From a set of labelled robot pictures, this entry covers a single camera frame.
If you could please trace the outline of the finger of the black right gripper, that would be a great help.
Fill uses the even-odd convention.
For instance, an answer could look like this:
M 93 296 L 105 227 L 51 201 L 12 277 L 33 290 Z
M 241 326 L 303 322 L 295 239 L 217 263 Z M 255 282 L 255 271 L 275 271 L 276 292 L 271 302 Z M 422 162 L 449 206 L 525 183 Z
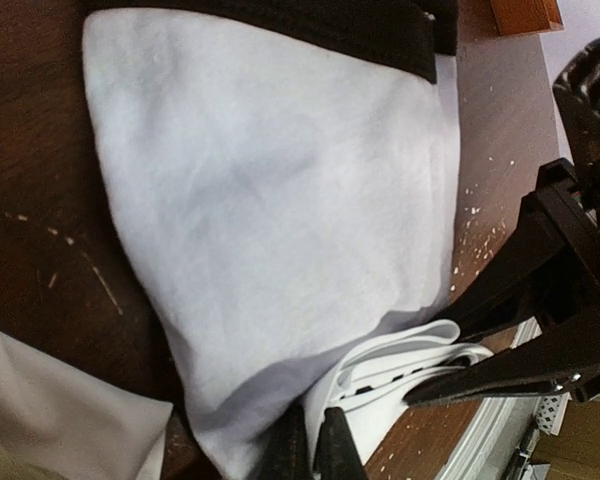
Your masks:
M 600 376 L 600 338 L 542 334 L 456 373 L 425 382 L 404 396 L 410 407 L 490 397 L 570 393 Z
M 480 340 L 537 314 L 567 270 L 586 261 L 595 230 L 574 199 L 571 164 L 546 164 L 521 200 L 513 233 L 439 319 L 454 321 L 462 340 Z

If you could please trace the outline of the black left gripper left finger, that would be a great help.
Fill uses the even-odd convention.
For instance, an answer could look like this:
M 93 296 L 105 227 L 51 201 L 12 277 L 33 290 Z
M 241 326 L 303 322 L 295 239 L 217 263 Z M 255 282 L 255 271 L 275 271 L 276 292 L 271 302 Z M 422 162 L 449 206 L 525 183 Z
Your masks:
M 259 478 L 302 480 L 308 478 L 308 446 L 304 410 L 292 405 L 274 426 L 265 450 Z

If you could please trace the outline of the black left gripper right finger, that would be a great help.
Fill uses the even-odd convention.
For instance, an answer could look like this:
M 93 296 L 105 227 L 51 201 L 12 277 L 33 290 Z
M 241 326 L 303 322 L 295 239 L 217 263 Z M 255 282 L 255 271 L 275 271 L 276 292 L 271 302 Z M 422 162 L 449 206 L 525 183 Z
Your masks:
M 367 480 L 344 411 L 328 408 L 317 442 L 317 471 L 322 480 Z

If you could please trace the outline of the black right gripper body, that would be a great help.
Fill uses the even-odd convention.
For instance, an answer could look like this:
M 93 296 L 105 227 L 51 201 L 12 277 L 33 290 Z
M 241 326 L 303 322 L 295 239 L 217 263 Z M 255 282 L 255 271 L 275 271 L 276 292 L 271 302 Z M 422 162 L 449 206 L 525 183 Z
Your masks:
M 561 201 L 557 216 L 569 260 L 552 300 L 556 319 L 600 312 L 600 38 L 588 43 L 553 84 L 571 149 L 553 189 Z

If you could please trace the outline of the white black boxer briefs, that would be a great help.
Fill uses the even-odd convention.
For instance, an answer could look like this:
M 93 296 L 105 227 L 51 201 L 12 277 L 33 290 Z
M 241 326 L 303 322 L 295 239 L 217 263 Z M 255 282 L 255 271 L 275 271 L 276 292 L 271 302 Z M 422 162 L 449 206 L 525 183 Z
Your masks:
M 454 1 L 93 1 L 85 94 L 110 211 L 193 435 L 259 478 L 304 410 L 362 464 L 414 387 L 488 358 L 437 314 L 460 163 Z

